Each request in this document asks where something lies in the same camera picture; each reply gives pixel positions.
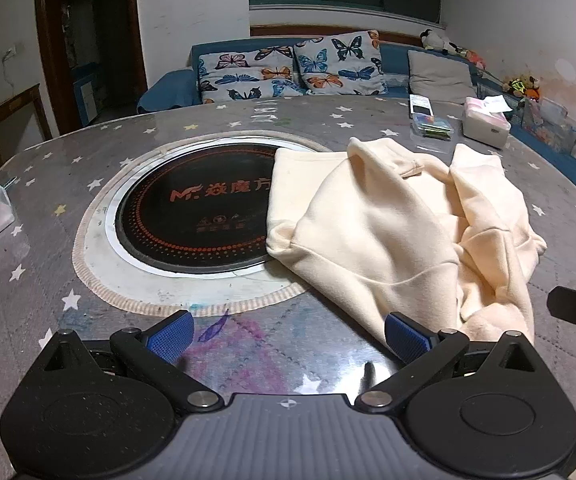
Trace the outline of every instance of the wooden door frame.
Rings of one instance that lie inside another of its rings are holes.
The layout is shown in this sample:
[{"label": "wooden door frame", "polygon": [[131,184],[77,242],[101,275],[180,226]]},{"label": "wooden door frame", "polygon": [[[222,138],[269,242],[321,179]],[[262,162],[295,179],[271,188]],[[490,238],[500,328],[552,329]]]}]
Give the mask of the wooden door frame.
[{"label": "wooden door frame", "polygon": [[[147,89],[146,70],[143,63],[142,38],[139,28],[137,0],[128,0],[128,20],[132,35],[132,50],[137,79],[137,90],[143,94]],[[63,35],[50,31],[46,0],[34,0],[37,24],[37,40],[46,79],[50,104],[60,135],[81,128],[79,111],[72,90],[70,68]]]}]

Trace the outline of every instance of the table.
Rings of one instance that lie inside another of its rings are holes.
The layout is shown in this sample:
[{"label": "table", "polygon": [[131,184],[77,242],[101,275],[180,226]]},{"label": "table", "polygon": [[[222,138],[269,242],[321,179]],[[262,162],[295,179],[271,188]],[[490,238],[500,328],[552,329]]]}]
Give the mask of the table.
[{"label": "table", "polygon": [[[460,134],[462,107],[433,103],[456,128],[451,142],[424,145],[410,131],[406,102],[372,96],[305,96],[279,99],[276,120],[255,122],[258,102],[201,105],[85,128],[9,160],[0,182],[16,177],[8,193],[18,220],[0,234],[0,413],[40,351],[47,330],[71,327],[81,338],[107,338],[125,326],[146,328],[158,318],[105,304],[76,277],[71,252],[84,211],[126,160],[187,137],[267,129],[306,137],[344,150],[351,136],[391,136],[413,151],[449,163],[457,142],[502,157],[506,176],[526,199],[530,223],[548,243],[529,283],[536,348],[576,409],[576,326],[549,316],[546,295],[556,285],[576,288],[576,187],[533,150],[511,138],[491,150]],[[80,296],[76,309],[67,297]],[[215,318],[196,319],[200,334]],[[383,380],[397,364],[386,349],[335,305],[311,290],[283,303],[231,316],[219,337],[193,343],[183,367],[226,398],[233,392],[346,392],[354,399],[372,362]],[[10,473],[0,443],[0,478]]]},{"label": "table", "polygon": [[[39,83],[0,103],[0,123],[10,117],[21,107],[30,103],[33,104],[34,111],[37,114],[37,122],[39,123],[39,130],[42,139],[48,140],[52,138],[50,135],[50,127],[46,120],[46,112],[44,112],[44,104],[42,103],[42,98],[39,93]],[[5,161],[0,152],[0,167],[4,162]]]}]

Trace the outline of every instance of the purple ink stain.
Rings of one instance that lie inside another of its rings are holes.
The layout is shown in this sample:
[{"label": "purple ink stain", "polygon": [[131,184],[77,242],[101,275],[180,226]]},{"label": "purple ink stain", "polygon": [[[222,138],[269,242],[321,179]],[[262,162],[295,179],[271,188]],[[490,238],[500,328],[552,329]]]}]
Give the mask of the purple ink stain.
[{"label": "purple ink stain", "polygon": [[200,343],[207,343],[210,341],[210,339],[212,339],[213,337],[215,337],[219,332],[222,331],[223,326],[226,324],[226,321],[228,320],[228,310],[226,310],[226,312],[224,313],[223,316],[221,316],[215,323],[213,323],[212,325],[210,325],[206,330],[204,330],[204,333],[201,334],[198,338],[197,341],[199,341]]}]

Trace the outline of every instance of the butterfly print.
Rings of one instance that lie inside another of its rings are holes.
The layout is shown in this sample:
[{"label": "butterfly print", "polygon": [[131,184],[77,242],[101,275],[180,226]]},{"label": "butterfly print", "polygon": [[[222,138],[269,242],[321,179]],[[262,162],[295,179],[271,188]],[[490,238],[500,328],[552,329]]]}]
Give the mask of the butterfly print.
[{"label": "butterfly print", "polygon": [[306,56],[298,56],[297,59],[299,60],[299,64],[303,68],[303,73],[308,72],[325,72],[328,70],[328,53],[327,49],[322,49],[319,53],[315,56],[315,60],[311,60],[309,57]]},{"label": "butterfly print", "polygon": [[299,43],[295,43],[294,46],[306,46],[306,43],[321,43],[321,41],[324,41],[323,37],[322,38],[310,38],[309,40],[300,41]]},{"label": "butterfly print", "polygon": [[339,87],[343,86],[344,84],[339,80],[339,77],[336,75],[328,74],[325,77],[309,77],[306,79],[308,83],[313,85],[315,88],[324,88],[326,85],[337,85]]},{"label": "butterfly print", "polygon": [[279,52],[280,54],[284,54],[284,56],[290,57],[292,59],[292,48],[289,46],[268,46],[257,52],[255,55],[255,61],[264,59],[266,56],[270,56],[270,54],[273,52]]},{"label": "butterfly print", "polygon": [[215,88],[214,86],[212,86],[210,84],[210,81],[208,81],[207,79],[204,79],[203,81],[201,81],[199,83],[199,91],[200,92],[212,92],[218,90],[217,88]]},{"label": "butterfly print", "polygon": [[368,36],[370,36],[370,39],[372,40],[372,47],[376,48],[378,50],[379,49],[379,33],[376,30],[369,30]]},{"label": "butterfly print", "polygon": [[377,67],[377,72],[379,72],[380,74],[383,74],[382,60],[379,59],[378,57],[371,57],[370,61],[372,61],[374,63],[374,65]]},{"label": "butterfly print", "polygon": [[290,79],[290,68],[287,66],[283,66],[281,68],[275,67],[274,70],[270,68],[262,68],[261,75],[264,76],[264,79],[273,79],[275,77]]},{"label": "butterfly print", "polygon": [[372,77],[372,73],[374,72],[373,66],[367,66],[366,68],[361,69],[359,72],[355,72],[354,70],[340,70],[339,75],[341,77],[347,77],[352,81],[356,81],[358,79],[363,79],[368,81]]},{"label": "butterfly print", "polygon": [[356,36],[354,40],[351,41],[350,45],[345,44],[343,41],[338,40],[337,38],[331,38],[330,41],[332,41],[332,44],[335,45],[340,61],[345,61],[346,56],[352,54],[354,54],[358,59],[364,58],[364,51],[360,48],[362,46],[361,36]]},{"label": "butterfly print", "polygon": [[215,83],[217,85],[225,85],[228,83],[236,83],[237,81],[259,81],[259,79],[248,74],[226,74],[221,79],[217,79]]},{"label": "butterfly print", "polygon": [[238,101],[240,99],[259,99],[261,97],[261,90],[259,89],[259,87],[251,88],[250,92],[248,92],[248,95],[246,95],[245,92],[244,95],[241,95],[236,90],[228,90],[228,95],[230,96],[231,99],[234,99],[235,101]]},{"label": "butterfly print", "polygon": [[243,54],[221,54],[215,69],[220,70],[229,66],[250,67]]},{"label": "butterfly print", "polygon": [[206,64],[203,59],[200,59],[199,63],[197,63],[197,73],[199,74],[199,79],[208,77],[208,71],[206,70]]},{"label": "butterfly print", "polygon": [[293,82],[290,79],[273,79],[273,97],[279,97],[281,94],[284,93],[286,87],[290,87],[296,92],[299,92],[302,95],[306,95],[308,90],[305,88],[300,87],[297,83]]}]

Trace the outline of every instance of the sofa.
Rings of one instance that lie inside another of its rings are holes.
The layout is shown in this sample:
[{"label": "sofa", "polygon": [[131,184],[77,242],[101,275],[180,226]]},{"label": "sofa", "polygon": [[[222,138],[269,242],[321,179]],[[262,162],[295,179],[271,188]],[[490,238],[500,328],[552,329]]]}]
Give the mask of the sofa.
[{"label": "sofa", "polygon": [[[190,57],[191,66],[168,72],[159,81],[157,81],[139,100],[138,110],[144,112],[159,112],[171,108],[179,108],[201,104],[201,98],[197,87],[198,73],[197,65],[199,56],[204,54],[216,54],[220,52],[250,52],[259,50],[267,46],[287,45],[294,46],[295,43],[307,40],[308,38],[274,38],[274,37],[256,37],[246,38],[245,40],[215,41],[213,43],[201,43],[192,47]],[[443,56],[439,52],[424,50],[421,47],[399,44],[384,43],[380,44],[382,53],[383,71],[386,74],[408,75],[408,51],[421,50],[429,52],[436,56]],[[457,56],[446,56],[466,63],[470,69],[470,75],[473,79],[473,85],[476,85],[478,79],[477,69],[475,66]],[[297,72],[298,67],[296,60],[293,59],[293,68]],[[403,86],[389,86],[388,93],[382,97],[399,97],[407,98],[409,89]]]},{"label": "sofa", "polygon": [[[245,40],[215,41],[213,43],[201,43],[193,45],[191,49],[191,66],[181,70],[168,72],[159,81],[157,81],[139,100],[138,112],[158,112],[170,110],[172,108],[181,108],[201,104],[201,97],[198,90],[198,62],[199,56],[203,54],[216,54],[220,52],[250,52],[259,50],[267,46],[288,45],[294,46],[295,43],[307,40],[308,38],[300,37],[254,37]],[[435,56],[449,57],[450,59],[468,65],[470,78],[473,86],[485,86],[487,89],[496,91],[501,94],[501,86],[494,81],[482,78],[478,75],[476,67],[459,56],[444,56],[440,52],[424,50],[421,47],[399,44],[386,43],[380,44],[382,53],[383,72],[385,74],[409,75],[408,51],[421,50]],[[298,70],[296,60],[293,59],[293,68]],[[388,86],[388,93],[382,94],[381,97],[407,98],[410,89],[407,86]],[[576,185],[576,158],[565,153],[557,153],[550,146],[533,137],[529,132],[523,130],[520,126],[513,125],[511,134],[524,144],[530,146],[539,153],[543,158],[555,166],[561,173]]]}]

